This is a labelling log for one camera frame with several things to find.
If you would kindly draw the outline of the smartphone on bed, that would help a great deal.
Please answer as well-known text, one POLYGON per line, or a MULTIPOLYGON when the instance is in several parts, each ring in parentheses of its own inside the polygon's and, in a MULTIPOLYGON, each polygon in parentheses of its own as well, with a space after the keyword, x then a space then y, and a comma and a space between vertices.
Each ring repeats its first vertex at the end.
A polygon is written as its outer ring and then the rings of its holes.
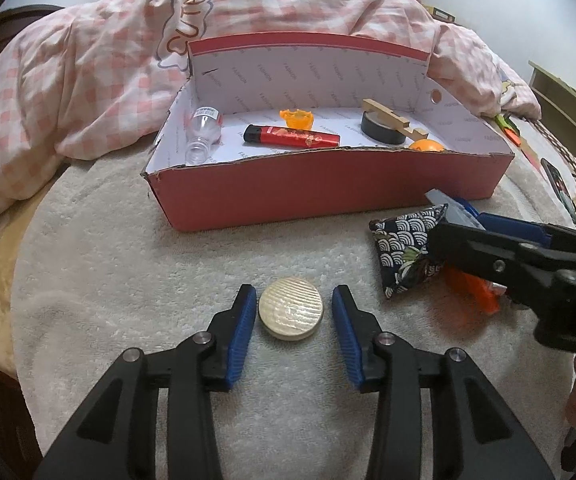
POLYGON ((561 177, 558 169, 549 162, 546 158, 541 159, 541 166, 546 174, 547 180, 550 181, 550 185, 558 198, 558 200, 564 205, 568 214, 576 226, 576 206, 574 206, 573 200, 568 192, 564 179, 561 177))

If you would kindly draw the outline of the round wooden disc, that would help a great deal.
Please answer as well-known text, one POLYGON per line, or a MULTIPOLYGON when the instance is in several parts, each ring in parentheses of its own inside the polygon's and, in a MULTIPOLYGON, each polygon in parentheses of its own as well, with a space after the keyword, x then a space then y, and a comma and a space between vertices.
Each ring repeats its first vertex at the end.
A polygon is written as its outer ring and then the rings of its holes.
POLYGON ((269 284, 257 310, 265 330, 284 341, 309 338, 324 316, 318 289, 304 278, 279 278, 269 284))

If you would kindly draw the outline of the orange plastic crown piece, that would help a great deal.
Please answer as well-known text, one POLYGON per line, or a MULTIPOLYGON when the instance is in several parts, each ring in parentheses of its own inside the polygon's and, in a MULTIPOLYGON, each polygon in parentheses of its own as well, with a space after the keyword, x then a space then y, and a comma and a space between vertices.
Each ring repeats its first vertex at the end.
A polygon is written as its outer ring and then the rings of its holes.
POLYGON ((309 110, 281 110, 279 117, 289 129, 311 130, 314 125, 314 114, 309 110))

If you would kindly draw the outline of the red black marker tube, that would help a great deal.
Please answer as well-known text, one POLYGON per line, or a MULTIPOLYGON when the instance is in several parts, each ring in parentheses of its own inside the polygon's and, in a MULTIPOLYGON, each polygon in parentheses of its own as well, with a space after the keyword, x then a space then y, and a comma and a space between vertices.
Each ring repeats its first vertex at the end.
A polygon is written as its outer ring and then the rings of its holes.
POLYGON ((276 126, 249 125, 243 133, 243 141, 248 144, 281 146, 282 148, 338 148, 340 136, 276 126))

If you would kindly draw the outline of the orange ball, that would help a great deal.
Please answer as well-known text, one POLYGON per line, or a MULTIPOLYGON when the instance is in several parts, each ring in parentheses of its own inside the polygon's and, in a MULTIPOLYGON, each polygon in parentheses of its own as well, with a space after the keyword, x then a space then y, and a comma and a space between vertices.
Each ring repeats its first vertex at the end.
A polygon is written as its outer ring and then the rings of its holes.
POLYGON ((443 152, 445 147, 438 141, 431 139, 420 139, 408 145, 410 150, 419 152, 443 152))

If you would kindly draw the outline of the yellow wooden shelf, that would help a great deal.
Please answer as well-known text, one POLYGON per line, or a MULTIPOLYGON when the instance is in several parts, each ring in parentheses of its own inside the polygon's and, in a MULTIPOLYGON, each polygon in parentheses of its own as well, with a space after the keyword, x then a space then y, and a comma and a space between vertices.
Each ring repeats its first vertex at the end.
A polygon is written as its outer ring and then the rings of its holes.
POLYGON ((542 107, 542 123, 576 156, 576 90, 533 61, 530 88, 542 107))

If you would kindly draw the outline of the red cardboard shoe box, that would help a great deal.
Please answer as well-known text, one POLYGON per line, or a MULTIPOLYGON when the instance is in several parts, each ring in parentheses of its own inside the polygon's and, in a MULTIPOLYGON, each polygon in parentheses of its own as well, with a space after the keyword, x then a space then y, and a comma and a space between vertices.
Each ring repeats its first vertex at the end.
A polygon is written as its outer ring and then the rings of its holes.
POLYGON ((190 76, 169 107, 143 177, 174 229, 193 232, 418 206, 436 188, 491 196, 512 149, 487 122, 429 77, 427 52, 363 37, 257 32, 192 42, 190 76), (443 152, 388 145, 361 132, 373 99, 429 133, 443 152), (207 162, 185 163, 200 106, 218 109, 222 136, 207 162), (249 125, 287 128, 281 110, 309 110, 309 131, 338 148, 248 144, 249 125))

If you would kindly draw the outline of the notched wooden block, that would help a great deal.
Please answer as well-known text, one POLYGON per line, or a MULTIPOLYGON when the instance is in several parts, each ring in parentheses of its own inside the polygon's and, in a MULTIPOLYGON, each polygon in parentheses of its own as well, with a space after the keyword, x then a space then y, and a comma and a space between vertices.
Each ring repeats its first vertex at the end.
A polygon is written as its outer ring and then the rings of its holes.
POLYGON ((364 99, 361 102, 364 112, 376 113, 380 121, 387 127, 404 134, 408 139, 413 141, 425 140, 429 133, 422 128, 413 128, 410 121, 395 113, 388 106, 385 106, 373 99, 364 99))

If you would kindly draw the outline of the small clear plastic bottle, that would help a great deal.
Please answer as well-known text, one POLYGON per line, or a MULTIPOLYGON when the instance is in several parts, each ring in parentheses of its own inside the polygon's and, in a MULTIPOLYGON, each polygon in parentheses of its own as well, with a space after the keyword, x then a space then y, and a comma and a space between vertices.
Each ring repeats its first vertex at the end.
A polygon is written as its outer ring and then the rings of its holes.
POLYGON ((186 130, 185 163, 198 166, 207 162, 214 145, 221 140, 223 116, 218 109, 200 106, 192 114, 186 130))

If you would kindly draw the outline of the orange green toy gun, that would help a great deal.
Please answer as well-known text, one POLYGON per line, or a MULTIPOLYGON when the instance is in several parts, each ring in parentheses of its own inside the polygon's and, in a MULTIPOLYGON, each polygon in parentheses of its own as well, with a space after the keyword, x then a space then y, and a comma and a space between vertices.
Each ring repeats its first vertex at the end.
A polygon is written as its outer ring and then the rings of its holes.
POLYGON ((494 117, 494 122, 497 125, 497 127, 501 129, 501 132, 504 133, 506 138, 512 141, 512 143, 515 144, 517 148, 520 148, 521 138, 517 133, 517 131, 514 128, 512 128, 509 122, 507 122, 504 116, 502 114, 497 114, 494 117))

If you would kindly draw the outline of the black tape roll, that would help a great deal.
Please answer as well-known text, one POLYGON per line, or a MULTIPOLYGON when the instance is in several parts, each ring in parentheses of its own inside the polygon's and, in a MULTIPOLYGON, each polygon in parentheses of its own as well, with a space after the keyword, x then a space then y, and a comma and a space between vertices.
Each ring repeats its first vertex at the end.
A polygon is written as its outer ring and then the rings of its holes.
POLYGON ((406 141, 405 134, 384 125, 376 112, 364 112, 361 115, 361 132, 382 144, 402 145, 406 141))

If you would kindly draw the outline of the black patterned fabric pouch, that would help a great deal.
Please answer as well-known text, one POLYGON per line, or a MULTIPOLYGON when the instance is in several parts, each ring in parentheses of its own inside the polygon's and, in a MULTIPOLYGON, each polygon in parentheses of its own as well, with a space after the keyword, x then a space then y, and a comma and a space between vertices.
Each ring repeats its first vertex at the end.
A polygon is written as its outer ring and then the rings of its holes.
POLYGON ((428 252, 428 236, 448 206, 436 205, 369 222, 384 296, 391 299, 434 278, 442 269, 428 252))

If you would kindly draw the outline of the pink checkered duvet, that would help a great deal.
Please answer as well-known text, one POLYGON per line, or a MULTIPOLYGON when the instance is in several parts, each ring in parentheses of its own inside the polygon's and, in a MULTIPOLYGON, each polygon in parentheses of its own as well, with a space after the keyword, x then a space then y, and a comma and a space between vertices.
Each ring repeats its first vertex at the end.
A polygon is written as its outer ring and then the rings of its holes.
POLYGON ((90 160, 157 130, 188 79, 192 40, 327 32, 428 52, 429 76, 472 114, 530 119, 528 84, 471 30, 416 0, 99 0, 26 26, 0 52, 0 214, 65 159, 90 160))

